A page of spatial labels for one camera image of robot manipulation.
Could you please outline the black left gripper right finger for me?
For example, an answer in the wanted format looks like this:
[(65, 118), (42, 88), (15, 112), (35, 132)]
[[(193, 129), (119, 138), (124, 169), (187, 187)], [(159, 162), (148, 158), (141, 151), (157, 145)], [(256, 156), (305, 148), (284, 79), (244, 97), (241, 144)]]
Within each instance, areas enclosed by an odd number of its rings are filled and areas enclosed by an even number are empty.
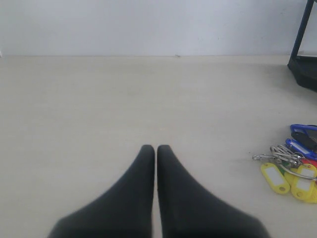
[(200, 185), (169, 145), (157, 149), (158, 200), (164, 238), (268, 238), (264, 225)]

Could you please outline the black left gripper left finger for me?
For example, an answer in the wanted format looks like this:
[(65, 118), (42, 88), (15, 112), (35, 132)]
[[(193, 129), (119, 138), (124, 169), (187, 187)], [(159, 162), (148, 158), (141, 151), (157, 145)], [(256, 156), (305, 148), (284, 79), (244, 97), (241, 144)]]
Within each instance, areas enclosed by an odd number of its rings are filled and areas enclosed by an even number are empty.
[(60, 219), (51, 238), (150, 238), (155, 151), (143, 145), (124, 175), (99, 198)]

